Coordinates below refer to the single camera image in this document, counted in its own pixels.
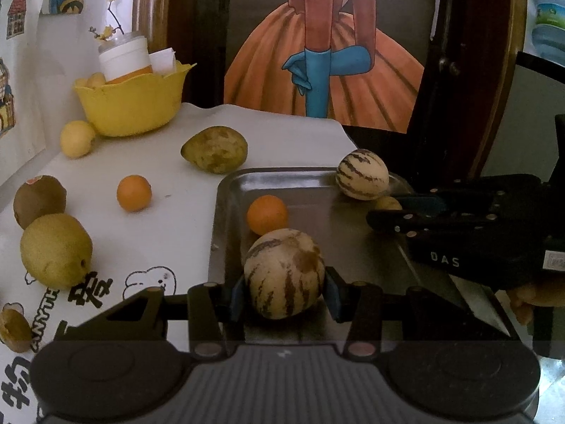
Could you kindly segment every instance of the orange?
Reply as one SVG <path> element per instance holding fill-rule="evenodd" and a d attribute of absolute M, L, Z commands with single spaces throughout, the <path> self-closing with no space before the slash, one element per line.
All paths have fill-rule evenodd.
<path fill-rule="evenodd" d="M 288 210 L 284 202 L 270 194 L 255 199 L 247 213 L 249 228 L 259 236 L 288 227 Z"/>
<path fill-rule="evenodd" d="M 129 175 L 118 185 L 116 196 L 124 210 L 137 212 L 151 202 L 151 185 L 141 175 Z"/>

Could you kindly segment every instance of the paper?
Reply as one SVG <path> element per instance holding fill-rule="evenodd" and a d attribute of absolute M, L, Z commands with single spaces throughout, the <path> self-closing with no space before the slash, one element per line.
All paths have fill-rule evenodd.
<path fill-rule="evenodd" d="M 0 0 L 0 184 L 45 148 L 36 89 L 42 0 Z"/>
<path fill-rule="evenodd" d="M 246 138 L 249 154 L 242 169 L 337 167 L 355 148 L 333 120 L 183 104 L 162 129 L 133 139 L 104 140 L 78 160 L 58 155 L 38 175 L 61 182 L 67 190 L 66 212 L 92 238 L 91 270 L 82 284 L 53 290 L 26 274 L 19 252 L 22 229 L 11 205 L 0 211 L 0 307 L 23 308 L 35 351 L 53 339 L 59 324 L 77 326 L 143 288 L 157 285 L 167 295 L 183 294 L 207 281 L 216 192 L 223 177 L 195 168 L 180 148 L 215 125 L 230 126 Z M 138 213 L 126 213 L 116 200 L 118 183 L 131 174 L 147 178 L 153 191 L 151 205 Z M 167 339 L 187 351 L 186 322 L 170 323 Z M 37 399 L 27 376 L 32 358 L 33 352 L 18 355 L 0 344 L 0 423 L 32 424 L 36 419 Z"/>
<path fill-rule="evenodd" d="M 150 54 L 149 60 L 151 61 L 153 73 L 157 73 L 158 75 L 165 76 L 169 73 L 174 73 L 176 70 L 176 60 L 172 48 Z"/>

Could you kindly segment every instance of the cartoon house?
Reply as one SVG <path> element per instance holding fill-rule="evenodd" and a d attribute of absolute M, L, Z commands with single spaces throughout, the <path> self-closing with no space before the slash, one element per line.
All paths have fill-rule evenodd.
<path fill-rule="evenodd" d="M 13 128 L 13 95 L 12 88 L 8 84 L 10 72 L 2 58 L 0 58 L 0 137 L 4 132 Z"/>
<path fill-rule="evenodd" d="M 13 0 L 8 10 L 8 33 L 6 39 L 22 35 L 25 29 L 26 0 Z"/>

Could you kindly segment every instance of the screw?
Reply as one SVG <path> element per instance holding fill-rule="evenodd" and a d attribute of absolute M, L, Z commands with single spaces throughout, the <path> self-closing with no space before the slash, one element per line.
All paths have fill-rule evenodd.
<path fill-rule="evenodd" d="M 200 357 L 214 358 L 221 354 L 221 346 L 217 342 L 201 342 L 194 352 Z"/>
<path fill-rule="evenodd" d="M 377 348 L 370 342 L 355 341 L 347 347 L 347 350 L 355 357 L 370 357 L 377 351 Z"/>
<path fill-rule="evenodd" d="M 461 70 L 455 62 L 451 62 L 451 64 L 449 64 L 449 73 L 451 73 L 453 76 L 461 75 Z"/>
<path fill-rule="evenodd" d="M 447 66 L 447 63 L 449 62 L 449 59 L 447 57 L 442 57 L 440 59 L 439 62 L 439 68 L 440 68 L 440 72 L 442 72 L 444 70 L 444 68 Z"/>

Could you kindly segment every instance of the dried flower branch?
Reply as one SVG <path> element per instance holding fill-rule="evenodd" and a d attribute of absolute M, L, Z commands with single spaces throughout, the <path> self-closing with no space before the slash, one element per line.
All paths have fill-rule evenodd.
<path fill-rule="evenodd" d="M 124 30 L 121 27 L 120 21 L 112 11 L 112 3 L 116 0 L 108 0 L 108 12 L 112 15 L 116 23 L 118 24 L 117 28 L 112 27 L 111 25 L 107 25 L 104 28 L 102 33 L 98 33 L 98 30 L 95 27 L 90 27 L 89 32 L 94 33 L 94 38 L 100 41 L 108 41 L 112 36 L 119 30 L 122 35 L 124 35 Z"/>

